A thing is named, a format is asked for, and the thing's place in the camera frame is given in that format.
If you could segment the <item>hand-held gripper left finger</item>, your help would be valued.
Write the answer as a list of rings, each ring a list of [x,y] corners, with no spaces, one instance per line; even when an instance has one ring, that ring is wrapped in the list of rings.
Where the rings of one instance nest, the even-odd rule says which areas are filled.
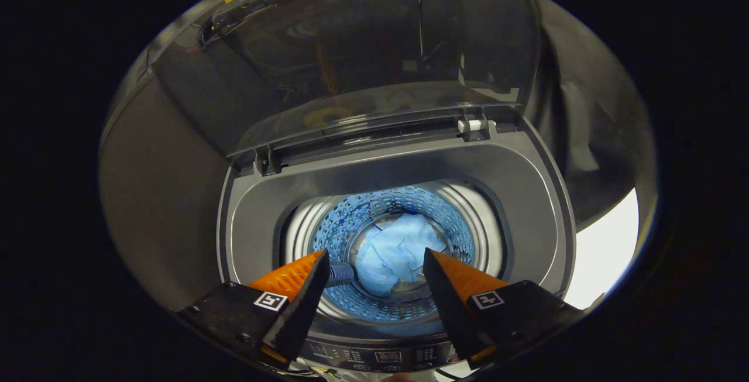
[[[253,365],[286,371],[307,340],[329,275],[329,254],[322,249],[254,283],[220,284],[177,317]]]

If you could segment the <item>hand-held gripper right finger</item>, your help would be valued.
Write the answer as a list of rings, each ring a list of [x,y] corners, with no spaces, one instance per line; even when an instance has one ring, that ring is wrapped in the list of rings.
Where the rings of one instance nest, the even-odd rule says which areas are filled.
[[[473,370],[508,363],[586,315],[530,280],[506,283],[433,249],[422,272],[457,357]]]

